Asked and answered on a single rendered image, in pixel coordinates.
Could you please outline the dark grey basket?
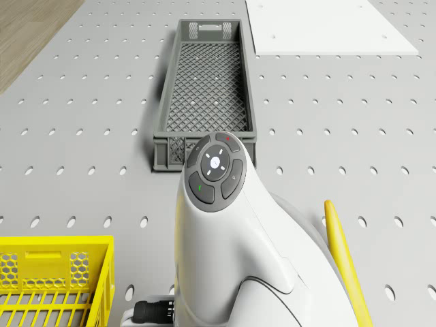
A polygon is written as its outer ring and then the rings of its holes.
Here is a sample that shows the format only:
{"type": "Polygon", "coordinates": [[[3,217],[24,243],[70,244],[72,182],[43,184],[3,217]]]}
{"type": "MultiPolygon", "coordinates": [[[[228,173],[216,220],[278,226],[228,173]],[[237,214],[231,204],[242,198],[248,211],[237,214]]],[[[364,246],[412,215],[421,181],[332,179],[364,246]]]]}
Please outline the dark grey basket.
{"type": "Polygon", "coordinates": [[[182,170],[193,146],[228,131],[255,159],[257,131],[243,23],[178,22],[153,133],[156,171],[182,170]]]}

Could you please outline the yellow basket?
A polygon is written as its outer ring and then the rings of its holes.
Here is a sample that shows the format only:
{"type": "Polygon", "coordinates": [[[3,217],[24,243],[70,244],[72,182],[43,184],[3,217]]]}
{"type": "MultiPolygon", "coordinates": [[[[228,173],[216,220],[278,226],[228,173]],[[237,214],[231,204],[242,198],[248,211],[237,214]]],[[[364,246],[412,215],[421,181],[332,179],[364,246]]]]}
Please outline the yellow basket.
{"type": "Polygon", "coordinates": [[[0,237],[0,327],[106,327],[111,236],[0,237]]]}

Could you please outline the banana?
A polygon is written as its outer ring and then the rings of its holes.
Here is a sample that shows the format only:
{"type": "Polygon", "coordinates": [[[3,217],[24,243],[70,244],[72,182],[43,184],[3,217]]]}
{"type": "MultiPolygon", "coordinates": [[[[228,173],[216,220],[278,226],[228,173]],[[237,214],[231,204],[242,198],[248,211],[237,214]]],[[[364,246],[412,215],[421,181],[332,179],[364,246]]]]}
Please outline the banana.
{"type": "Polygon", "coordinates": [[[358,325],[359,327],[373,327],[339,216],[330,200],[324,202],[324,212],[328,247],[341,274],[358,325]]]}

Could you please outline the white board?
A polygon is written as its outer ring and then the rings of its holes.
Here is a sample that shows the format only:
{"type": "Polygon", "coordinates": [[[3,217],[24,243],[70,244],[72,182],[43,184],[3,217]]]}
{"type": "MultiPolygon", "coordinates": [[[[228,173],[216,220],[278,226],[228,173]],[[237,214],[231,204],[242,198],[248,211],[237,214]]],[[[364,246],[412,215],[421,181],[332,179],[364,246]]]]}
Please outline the white board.
{"type": "Polygon", "coordinates": [[[368,0],[246,0],[257,55],[416,55],[368,0]]]}

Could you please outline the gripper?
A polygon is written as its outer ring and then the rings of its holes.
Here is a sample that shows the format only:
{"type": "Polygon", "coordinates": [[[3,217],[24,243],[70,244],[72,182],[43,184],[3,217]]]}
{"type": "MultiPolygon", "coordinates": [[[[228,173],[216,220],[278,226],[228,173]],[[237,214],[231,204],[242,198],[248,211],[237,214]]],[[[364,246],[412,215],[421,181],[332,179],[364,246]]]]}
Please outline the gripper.
{"type": "Polygon", "coordinates": [[[121,327],[174,327],[174,295],[151,295],[124,312],[121,327]]]}

